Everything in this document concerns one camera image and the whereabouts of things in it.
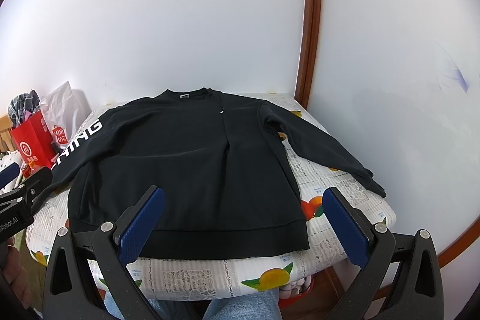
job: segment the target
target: blue jeans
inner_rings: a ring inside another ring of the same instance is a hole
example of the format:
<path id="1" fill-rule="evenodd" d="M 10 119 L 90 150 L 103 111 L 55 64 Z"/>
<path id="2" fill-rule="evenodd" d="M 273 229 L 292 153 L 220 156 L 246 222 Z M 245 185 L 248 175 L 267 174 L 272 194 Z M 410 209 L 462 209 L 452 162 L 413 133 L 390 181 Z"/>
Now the blue jeans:
<path id="1" fill-rule="evenodd" d="M 200 320 L 188 301 L 148 302 L 163 320 Z M 110 293 L 105 295 L 105 306 L 111 315 L 123 319 Z M 282 320 L 278 289 L 212 300 L 203 320 Z"/>

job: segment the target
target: red shopping bag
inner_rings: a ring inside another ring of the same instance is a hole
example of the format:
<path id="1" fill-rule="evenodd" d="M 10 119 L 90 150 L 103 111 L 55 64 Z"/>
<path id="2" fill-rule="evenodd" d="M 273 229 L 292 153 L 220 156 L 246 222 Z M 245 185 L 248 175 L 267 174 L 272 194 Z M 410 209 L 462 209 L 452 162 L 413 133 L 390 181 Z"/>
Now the red shopping bag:
<path id="1" fill-rule="evenodd" d="M 52 168 L 56 156 L 51 146 L 53 139 L 40 110 L 10 134 L 25 163 Z"/>

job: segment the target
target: white plastic bag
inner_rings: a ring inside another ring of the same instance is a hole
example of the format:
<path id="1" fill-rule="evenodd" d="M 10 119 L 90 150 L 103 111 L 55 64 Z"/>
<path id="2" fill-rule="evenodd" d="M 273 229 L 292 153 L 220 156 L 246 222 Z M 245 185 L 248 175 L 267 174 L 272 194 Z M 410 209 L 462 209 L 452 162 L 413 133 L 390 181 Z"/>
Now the white plastic bag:
<path id="1" fill-rule="evenodd" d="M 87 118 L 68 81 L 40 100 L 40 110 L 53 141 L 63 150 Z"/>

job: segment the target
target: sweatshirt hem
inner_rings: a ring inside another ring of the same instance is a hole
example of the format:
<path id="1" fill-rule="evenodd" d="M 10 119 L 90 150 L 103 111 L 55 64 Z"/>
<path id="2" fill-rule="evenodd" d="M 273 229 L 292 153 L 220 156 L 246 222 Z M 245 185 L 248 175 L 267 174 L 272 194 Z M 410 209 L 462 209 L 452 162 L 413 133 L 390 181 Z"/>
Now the sweatshirt hem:
<path id="1" fill-rule="evenodd" d="M 69 218 L 75 232 L 96 226 Z M 305 220 L 285 226 L 236 231 L 153 231 L 140 256 L 154 259 L 219 260 L 260 258 L 308 250 Z"/>

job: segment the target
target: black sweatshirt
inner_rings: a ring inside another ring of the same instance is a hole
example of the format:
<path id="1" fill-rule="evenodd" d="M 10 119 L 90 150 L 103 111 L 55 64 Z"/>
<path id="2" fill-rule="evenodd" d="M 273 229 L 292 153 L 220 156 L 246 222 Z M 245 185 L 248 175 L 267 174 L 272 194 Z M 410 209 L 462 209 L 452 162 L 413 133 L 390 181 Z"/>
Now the black sweatshirt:
<path id="1" fill-rule="evenodd" d="M 350 172 L 385 196 L 373 174 L 333 137 L 268 101 L 202 88 L 165 91 L 109 109 L 52 168 L 57 188 L 73 177 L 70 228 L 116 221 L 151 185 L 165 211 L 142 256 L 268 257 L 309 248 L 299 188 L 278 135 L 294 151 Z"/>

